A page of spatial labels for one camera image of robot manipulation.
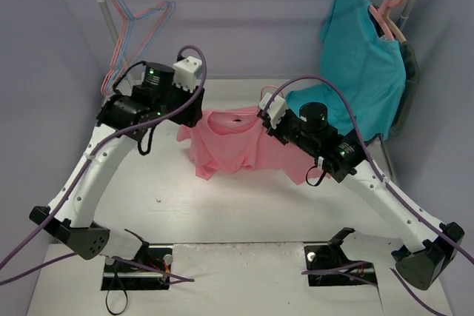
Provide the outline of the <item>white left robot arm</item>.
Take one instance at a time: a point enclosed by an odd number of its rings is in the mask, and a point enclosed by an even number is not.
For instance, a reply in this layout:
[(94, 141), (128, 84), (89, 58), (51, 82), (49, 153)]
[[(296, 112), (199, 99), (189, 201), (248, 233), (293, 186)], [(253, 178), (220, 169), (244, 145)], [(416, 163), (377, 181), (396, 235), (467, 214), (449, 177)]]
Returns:
[(97, 115), (90, 142), (63, 190), (29, 219), (85, 260), (121, 258), (131, 271), (148, 262), (148, 242), (94, 221), (99, 201), (121, 162), (161, 119), (194, 127), (202, 117), (204, 89), (197, 85), (201, 60), (188, 56), (173, 66), (143, 62), (142, 81), (129, 95), (115, 90)]

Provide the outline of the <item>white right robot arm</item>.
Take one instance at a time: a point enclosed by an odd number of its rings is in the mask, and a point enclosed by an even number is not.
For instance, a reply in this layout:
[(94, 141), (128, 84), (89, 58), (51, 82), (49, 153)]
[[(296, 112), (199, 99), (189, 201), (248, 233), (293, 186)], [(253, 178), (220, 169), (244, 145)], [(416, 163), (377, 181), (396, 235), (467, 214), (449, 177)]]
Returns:
[(393, 184), (356, 131), (341, 135), (329, 124), (325, 105), (311, 102), (294, 113), (283, 98), (266, 96), (258, 116), (268, 135), (307, 153), (323, 175), (351, 190), (395, 230), (395, 238), (381, 238), (344, 227), (327, 244), (336, 266), (380, 263), (426, 291), (461, 251), (464, 230), (433, 217)]

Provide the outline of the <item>pink t shirt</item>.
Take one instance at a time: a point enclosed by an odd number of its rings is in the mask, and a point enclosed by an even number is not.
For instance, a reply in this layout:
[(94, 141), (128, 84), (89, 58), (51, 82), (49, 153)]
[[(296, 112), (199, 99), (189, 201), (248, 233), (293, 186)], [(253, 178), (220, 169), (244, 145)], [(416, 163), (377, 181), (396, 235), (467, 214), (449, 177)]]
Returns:
[(300, 185), (322, 176), (307, 153), (269, 136), (256, 113), (255, 107), (205, 110), (197, 125), (179, 128), (176, 140), (190, 142), (187, 156), (198, 177), (209, 180), (217, 172), (276, 169)]

